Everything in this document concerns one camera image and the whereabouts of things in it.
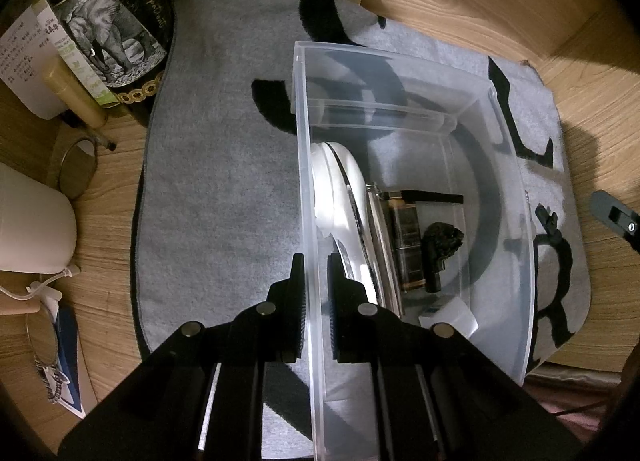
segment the elephant picture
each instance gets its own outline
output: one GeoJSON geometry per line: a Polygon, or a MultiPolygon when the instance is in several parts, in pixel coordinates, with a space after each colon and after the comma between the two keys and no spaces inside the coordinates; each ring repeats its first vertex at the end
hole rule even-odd
{"type": "Polygon", "coordinates": [[[110,87],[133,82],[166,55],[118,0],[65,0],[55,9],[67,33],[110,87]]]}

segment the gray blanket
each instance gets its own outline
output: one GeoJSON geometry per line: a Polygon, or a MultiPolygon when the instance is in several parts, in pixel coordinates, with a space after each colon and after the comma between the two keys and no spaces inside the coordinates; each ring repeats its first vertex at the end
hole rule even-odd
{"type": "MultiPolygon", "coordinates": [[[[296,40],[354,42],[494,80],[532,213],[538,203],[558,213],[563,243],[536,221],[529,366],[580,328],[590,302],[586,260],[558,112],[533,69],[434,40],[345,0],[175,0],[175,19],[138,207],[133,299],[143,349],[188,320],[232,320],[264,300],[302,250],[288,104],[296,40]]],[[[263,457],[312,454],[306,377],[303,361],[268,369],[263,457]]]]}

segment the silver screw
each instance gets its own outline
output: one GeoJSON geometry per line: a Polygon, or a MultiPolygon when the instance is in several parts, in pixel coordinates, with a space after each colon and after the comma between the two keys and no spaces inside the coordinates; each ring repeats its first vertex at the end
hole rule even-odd
{"type": "Polygon", "coordinates": [[[276,305],[273,302],[261,302],[255,307],[255,311],[266,316],[276,311],[276,305]]]}
{"type": "Polygon", "coordinates": [[[377,312],[378,307],[369,302],[364,302],[358,306],[358,313],[363,316],[374,316],[377,312]]]}
{"type": "Polygon", "coordinates": [[[196,336],[201,329],[199,322],[185,322],[180,326],[180,332],[187,337],[196,336]]]}
{"type": "Polygon", "coordinates": [[[440,322],[433,326],[433,332],[440,338],[451,338],[455,334],[453,326],[446,322],[440,322]]]}

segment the white cable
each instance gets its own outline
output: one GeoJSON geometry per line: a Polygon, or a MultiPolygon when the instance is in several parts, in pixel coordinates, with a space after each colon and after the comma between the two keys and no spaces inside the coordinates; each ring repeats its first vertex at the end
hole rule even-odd
{"type": "Polygon", "coordinates": [[[35,297],[38,294],[38,292],[43,287],[48,285],[50,282],[57,281],[61,277],[73,277],[75,275],[78,275],[78,273],[80,273],[80,268],[77,267],[75,264],[69,264],[60,273],[57,273],[53,277],[50,277],[46,281],[40,283],[40,285],[36,289],[34,289],[31,293],[29,293],[27,295],[15,295],[15,293],[10,292],[9,290],[7,290],[4,287],[2,287],[1,285],[0,285],[0,291],[2,293],[4,293],[7,297],[11,297],[11,298],[13,298],[15,300],[30,300],[31,298],[35,297]]]}

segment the clear plastic bin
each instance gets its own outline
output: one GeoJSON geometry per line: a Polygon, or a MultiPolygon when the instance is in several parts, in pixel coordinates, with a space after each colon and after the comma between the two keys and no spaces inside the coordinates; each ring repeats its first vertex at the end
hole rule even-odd
{"type": "Polygon", "coordinates": [[[307,333],[317,459],[378,456],[368,364],[333,359],[326,261],[334,249],[314,216],[312,142],[338,142],[367,182],[384,190],[463,194],[464,203],[420,203],[420,228],[448,222],[465,242],[441,273],[442,292],[408,292],[405,321],[437,297],[458,295],[478,321],[470,341],[524,380],[534,301],[531,222],[507,125],[489,80],[458,69],[356,46],[297,42],[293,65],[307,333]]]}

